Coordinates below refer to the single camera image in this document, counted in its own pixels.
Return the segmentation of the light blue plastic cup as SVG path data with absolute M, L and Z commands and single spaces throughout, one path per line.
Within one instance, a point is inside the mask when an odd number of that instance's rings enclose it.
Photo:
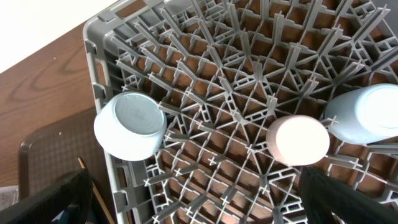
M 334 118 L 330 132 L 350 144 L 369 144 L 397 136 L 397 85 L 377 84 L 332 99 L 324 112 Z

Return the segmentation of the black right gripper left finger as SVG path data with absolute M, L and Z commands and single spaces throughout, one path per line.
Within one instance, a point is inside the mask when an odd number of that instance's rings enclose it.
M 91 210 L 93 181 L 87 169 L 73 172 L 39 193 L 1 211 L 1 223 L 85 223 Z

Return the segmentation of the wooden chopstick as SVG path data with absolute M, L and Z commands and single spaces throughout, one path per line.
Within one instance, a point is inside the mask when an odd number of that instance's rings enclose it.
M 97 201 L 99 202 L 99 205 L 100 205 L 102 211 L 104 212 L 107 220 L 109 221 L 109 223 L 110 224 L 116 224 L 116 222 L 114 221 L 111 213 L 109 212 L 109 210 L 108 210 L 108 208 L 107 208 L 107 206 L 106 206 L 101 194 L 99 193 L 95 183 L 93 183 L 93 192 L 94 192 L 94 195 L 95 195 Z

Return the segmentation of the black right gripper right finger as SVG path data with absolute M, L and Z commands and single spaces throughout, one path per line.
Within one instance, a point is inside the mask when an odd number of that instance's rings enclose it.
M 309 223 L 397 224 L 397 212 L 317 169 L 304 167 L 298 192 Z

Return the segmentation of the light blue rice bowl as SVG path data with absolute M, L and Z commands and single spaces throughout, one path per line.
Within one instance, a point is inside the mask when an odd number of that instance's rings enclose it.
M 114 96 L 96 115 L 94 133 L 112 156 L 142 161 L 158 150 L 166 125 L 166 115 L 153 98 L 129 91 Z

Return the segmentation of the pink plastic cup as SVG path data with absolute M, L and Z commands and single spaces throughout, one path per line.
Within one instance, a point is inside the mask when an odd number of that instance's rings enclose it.
M 270 125 L 266 143 L 275 160 L 288 166 L 305 166 L 324 158 L 330 137 L 317 119 L 292 115 L 281 117 Z

